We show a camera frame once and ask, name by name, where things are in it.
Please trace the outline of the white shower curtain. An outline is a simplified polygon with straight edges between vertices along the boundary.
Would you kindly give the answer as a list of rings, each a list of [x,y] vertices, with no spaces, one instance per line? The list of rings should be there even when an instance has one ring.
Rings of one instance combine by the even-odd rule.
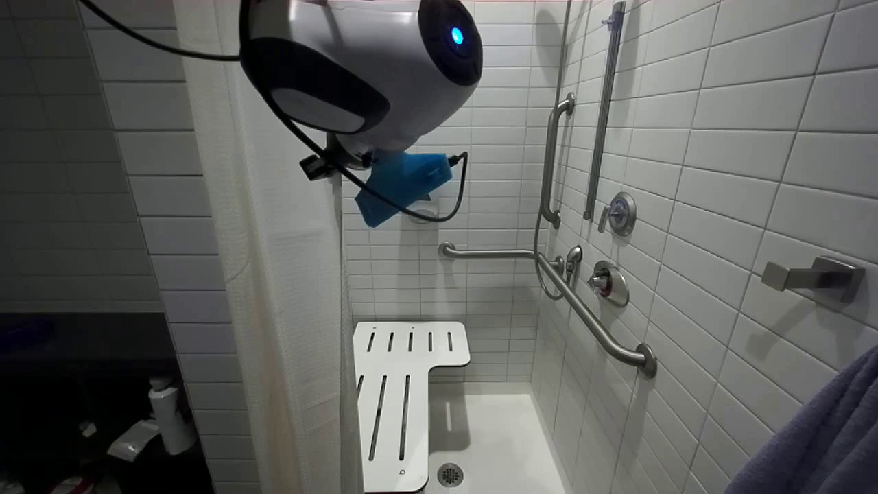
[[[238,62],[184,61],[263,494],[364,494],[338,177]]]

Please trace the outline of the short steel grab bar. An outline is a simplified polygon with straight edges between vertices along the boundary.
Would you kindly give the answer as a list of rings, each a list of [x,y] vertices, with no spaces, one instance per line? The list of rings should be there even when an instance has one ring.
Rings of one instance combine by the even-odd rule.
[[[568,93],[564,99],[560,100],[551,109],[546,125],[545,156],[543,157],[539,213],[540,216],[554,229],[558,229],[561,223],[560,213],[558,210],[554,210],[551,207],[559,125],[561,117],[563,115],[570,115],[573,112],[574,107],[575,94]]]

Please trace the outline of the white slotted shower seat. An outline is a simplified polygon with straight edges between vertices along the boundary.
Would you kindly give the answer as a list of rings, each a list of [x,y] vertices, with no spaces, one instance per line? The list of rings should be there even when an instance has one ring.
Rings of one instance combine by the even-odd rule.
[[[460,322],[360,322],[353,334],[365,494],[429,481],[429,374],[471,361]]]

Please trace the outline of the long angled steel grab bar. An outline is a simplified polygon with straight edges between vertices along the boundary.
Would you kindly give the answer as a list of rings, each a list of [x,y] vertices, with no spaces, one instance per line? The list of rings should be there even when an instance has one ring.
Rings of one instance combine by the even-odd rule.
[[[547,277],[558,288],[562,299],[568,302],[571,309],[580,317],[581,322],[586,325],[586,328],[609,356],[618,362],[638,368],[646,379],[655,378],[659,361],[653,353],[652,347],[643,342],[638,344],[634,350],[620,345],[579,295],[568,285],[565,285],[562,276],[554,271],[553,263],[542,253],[529,250],[458,250],[454,244],[449,242],[441,243],[438,252],[449,259],[526,259],[535,261],[537,267],[546,271]]]

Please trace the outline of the round steel shower valve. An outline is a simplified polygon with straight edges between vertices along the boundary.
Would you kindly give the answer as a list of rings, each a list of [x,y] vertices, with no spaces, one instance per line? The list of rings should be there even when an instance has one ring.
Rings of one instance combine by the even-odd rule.
[[[593,266],[593,272],[586,284],[591,291],[616,307],[625,307],[630,301],[628,286],[618,266],[601,260]]]
[[[626,191],[620,191],[602,210],[597,231],[604,233],[606,228],[610,228],[618,237],[628,237],[633,232],[636,221],[637,206],[634,198]]]

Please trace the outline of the steel shower slide bar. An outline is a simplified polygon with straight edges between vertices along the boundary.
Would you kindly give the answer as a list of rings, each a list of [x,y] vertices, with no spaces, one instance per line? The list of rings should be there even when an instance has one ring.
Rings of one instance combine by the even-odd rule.
[[[610,113],[615,74],[617,74],[617,60],[621,46],[621,35],[623,35],[624,30],[625,10],[626,2],[624,2],[624,0],[621,0],[621,2],[615,2],[610,16],[603,20],[603,25],[608,28],[609,37],[602,79],[601,98],[599,100],[600,104],[598,108],[597,125],[595,129],[595,144],[593,144],[591,169],[589,172],[589,188],[587,188],[586,203],[584,203],[583,218],[587,221],[593,221],[593,219],[595,219],[597,191],[601,176],[602,157],[604,153],[606,129],[608,128],[608,117]]]

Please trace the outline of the white bottle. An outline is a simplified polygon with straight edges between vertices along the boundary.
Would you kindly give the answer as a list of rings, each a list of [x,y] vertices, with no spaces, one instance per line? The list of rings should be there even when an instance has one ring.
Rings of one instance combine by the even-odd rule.
[[[151,377],[148,397],[167,453],[179,456],[194,447],[198,433],[178,382],[171,377]]]

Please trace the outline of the white tube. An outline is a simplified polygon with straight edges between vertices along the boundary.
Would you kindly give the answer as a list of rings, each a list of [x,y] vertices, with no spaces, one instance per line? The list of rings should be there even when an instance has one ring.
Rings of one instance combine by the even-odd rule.
[[[154,420],[139,420],[110,444],[107,454],[122,462],[134,463],[147,449],[152,440],[160,434]]]

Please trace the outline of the dark counter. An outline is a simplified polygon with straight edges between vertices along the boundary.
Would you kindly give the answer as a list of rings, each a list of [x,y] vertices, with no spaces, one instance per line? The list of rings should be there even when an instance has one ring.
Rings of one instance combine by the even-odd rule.
[[[151,377],[185,392],[160,314],[0,314],[0,494],[215,494],[199,438],[179,456],[160,434],[134,463],[106,453],[155,420]]]

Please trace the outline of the grey-blue towel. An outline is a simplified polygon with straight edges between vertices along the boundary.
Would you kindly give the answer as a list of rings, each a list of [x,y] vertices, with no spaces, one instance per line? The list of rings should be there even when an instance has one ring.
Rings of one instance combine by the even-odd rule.
[[[878,494],[878,345],[804,404],[724,494]]]

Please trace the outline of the steel wall hook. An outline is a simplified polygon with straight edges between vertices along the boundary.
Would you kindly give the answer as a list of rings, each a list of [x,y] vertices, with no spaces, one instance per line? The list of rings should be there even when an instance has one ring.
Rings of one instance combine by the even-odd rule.
[[[766,263],[761,282],[774,290],[809,289],[824,293],[841,304],[852,303],[866,270],[835,257],[818,256],[809,267],[787,268],[774,262]]]

